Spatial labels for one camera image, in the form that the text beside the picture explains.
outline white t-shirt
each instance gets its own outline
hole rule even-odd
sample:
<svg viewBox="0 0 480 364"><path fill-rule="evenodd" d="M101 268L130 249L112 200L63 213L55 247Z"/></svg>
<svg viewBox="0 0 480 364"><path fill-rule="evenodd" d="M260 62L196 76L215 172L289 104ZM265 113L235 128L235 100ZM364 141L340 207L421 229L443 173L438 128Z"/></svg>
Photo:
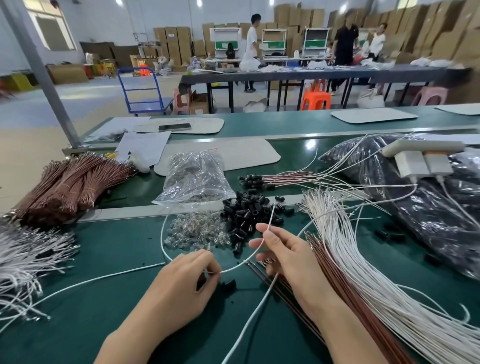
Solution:
<svg viewBox="0 0 480 364"><path fill-rule="evenodd" d="M384 47L385 43L385 34L378 35L375 33L373 36L372 44L370 44L370 53L373 53L375 56L380 54L380 51Z"/></svg>
<svg viewBox="0 0 480 364"><path fill-rule="evenodd" d="M245 51L245 53L251 57L257 56L257 49L253 45L256 42L257 42L257 31L253 26L251 26L247 33L247 49Z"/></svg>

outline smartphone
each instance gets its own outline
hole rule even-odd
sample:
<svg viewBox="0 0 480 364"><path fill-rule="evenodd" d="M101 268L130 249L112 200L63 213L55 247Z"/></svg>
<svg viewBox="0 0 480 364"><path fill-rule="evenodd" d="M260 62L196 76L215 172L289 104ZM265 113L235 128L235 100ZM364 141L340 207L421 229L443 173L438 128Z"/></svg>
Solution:
<svg viewBox="0 0 480 364"><path fill-rule="evenodd" d="M188 122L184 124L170 124L170 125L159 125L158 132L166 132L168 130L172 132L178 132L180 130L190 130L192 125Z"/></svg>

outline bundle of brown wires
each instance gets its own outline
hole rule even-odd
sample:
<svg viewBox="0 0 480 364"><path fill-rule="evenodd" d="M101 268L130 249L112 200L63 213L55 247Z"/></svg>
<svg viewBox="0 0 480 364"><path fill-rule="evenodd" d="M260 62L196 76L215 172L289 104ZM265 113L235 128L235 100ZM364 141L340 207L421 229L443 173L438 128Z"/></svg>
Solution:
<svg viewBox="0 0 480 364"><path fill-rule="evenodd" d="M368 331L372 339L377 344L378 348L385 356L387 361L391 364L414 364L415 361L411 358L405 347L400 343L400 341L393 335L393 333L375 316L375 314L368 308L366 303L356 292L356 290L348 282L347 278L343 272L338 268L334 261L332 261L330 254L326 251L327 247L322 243L322 241L310 234L305 233L307 241L310 243L313 252L317 258L318 264L322 268L328 282L338 294L338 296L347 304L347 306L353 311L353 313L358 317L360 322L363 324L365 329ZM267 262L262 262L262 266L266 266ZM266 274L262 272L263 276L261 277L264 282L270 285L270 279L264 279ZM291 293L292 299L289 300L284 292L278 287L273 289L273 291L283 300L285 303L294 311L294 313L307 325L307 327L312 330L312 332L317 336L321 336L320 332L314 325L314 323L305 315L301 310L300 306L295 302L293 298L293 291L288 284L287 280L279 276L278 282L281 284L283 289Z"/></svg>
<svg viewBox="0 0 480 364"><path fill-rule="evenodd" d="M13 214L29 226L56 226L92 208L108 188L131 178L136 169L104 155L87 153L52 161L39 184L15 207Z"/></svg>

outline hand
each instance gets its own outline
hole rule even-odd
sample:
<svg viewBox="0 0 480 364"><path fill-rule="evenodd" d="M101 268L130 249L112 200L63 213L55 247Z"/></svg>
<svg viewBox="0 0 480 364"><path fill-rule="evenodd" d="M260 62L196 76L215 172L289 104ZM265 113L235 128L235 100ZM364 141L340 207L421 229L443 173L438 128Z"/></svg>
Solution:
<svg viewBox="0 0 480 364"><path fill-rule="evenodd" d="M197 291L205 269L213 272ZM220 279L220 265L207 250L180 254L163 267L118 331L140 330L153 349L167 336L198 317Z"/></svg>
<svg viewBox="0 0 480 364"><path fill-rule="evenodd" d="M264 242L269 250L257 254L257 260L274 259L267 265L268 275L282 274L292 287L293 294L304 312L315 321L323 302L329 297L338 297L328 283L315 255L308 243L288 231L259 223L258 231L263 233ZM262 239L249 242L251 248L257 248Z"/></svg>

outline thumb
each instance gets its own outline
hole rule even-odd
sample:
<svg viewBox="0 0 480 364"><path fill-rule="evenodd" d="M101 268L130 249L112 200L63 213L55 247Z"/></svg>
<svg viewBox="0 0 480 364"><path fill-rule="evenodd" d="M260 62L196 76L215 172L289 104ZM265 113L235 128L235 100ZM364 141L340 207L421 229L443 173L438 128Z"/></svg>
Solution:
<svg viewBox="0 0 480 364"><path fill-rule="evenodd" d="M216 285L220 280L220 273L216 273L212 276L209 276L207 282L203 285L203 287L198 292L199 298L202 302L202 306L205 307L207 305L208 300L212 297L213 292L215 291Z"/></svg>
<svg viewBox="0 0 480 364"><path fill-rule="evenodd" d="M282 260L287 257L290 250L283 244L280 238L270 230L264 231L264 240L268 248L275 253L280 263L282 263Z"/></svg>

